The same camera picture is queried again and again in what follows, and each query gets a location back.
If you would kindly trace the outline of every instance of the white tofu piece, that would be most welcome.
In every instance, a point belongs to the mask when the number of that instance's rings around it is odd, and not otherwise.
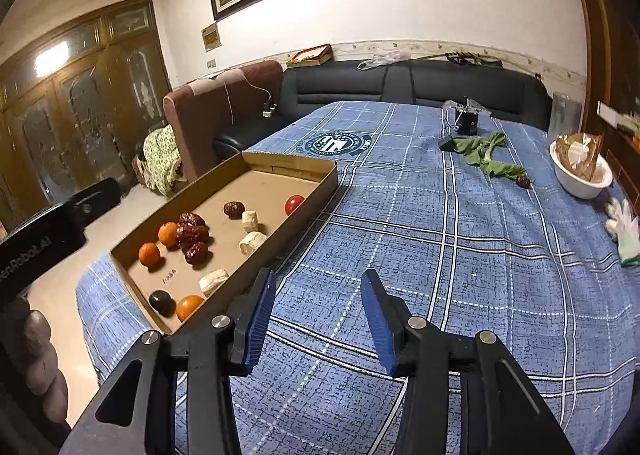
[[[258,247],[267,240],[267,235],[260,231],[252,231],[240,241],[240,252],[243,255],[252,255]]]
[[[242,212],[242,229],[250,233],[252,231],[258,231],[258,213],[255,211],[243,211]]]
[[[200,290],[202,293],[209,297],[218,287],[220,287],[229,278],[229,273],[224,269],[216,269],[213,273],[209,273],[207,276],[200,278]]]

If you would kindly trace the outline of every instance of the sofa armrest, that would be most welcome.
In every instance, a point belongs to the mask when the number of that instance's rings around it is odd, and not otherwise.
[[[220,162],[213,141],[221,131],[261,112],[269,94],[274,101],[279,98],[282,66],[277,61],[263,61],[240,70],[242,74],[231,69],[213,79],[195,80],[162,100],[189,182]]]

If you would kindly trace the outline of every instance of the printed emblem on tablecloth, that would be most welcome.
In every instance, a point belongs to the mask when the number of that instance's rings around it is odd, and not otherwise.
[[[324,157],[356,156],[371,146],[370,135],[358,135],[350,131],[326,131],[298,145],[298,151],[308,151]]]

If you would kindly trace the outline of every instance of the small orange fruit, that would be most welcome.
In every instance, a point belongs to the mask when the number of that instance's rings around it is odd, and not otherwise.
[[[204,298],[194,295],[185,296],[178,301],[178,305],[175,306],[175,314],[178,316],[178,320],[185,321],[203,301]]]
[[[158,240],[165,247],[174,247],[177,244],[178,224],[175,222],[166,222],[158,229]]]
[[[142,244],[142,247],[138,250],[138,258],[140,259],[140,263],[145,267],[155,267],[160,261],[160,249],[158,249],[156,244],[146,242],[146,244]]]

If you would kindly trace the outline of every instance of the tiled floor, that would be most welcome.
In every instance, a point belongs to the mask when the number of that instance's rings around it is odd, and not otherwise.
[[[84,347],[76,310],[76,283],[87,266],[108,251],[166,199],[135,186],[121,204],[86,229],[87,243],[38,278],[29,292],[31,308],[40,310],[51,324],[51,342],[58,366],[69,387],[68,422],[74,425],[98,389],[94,368]]]

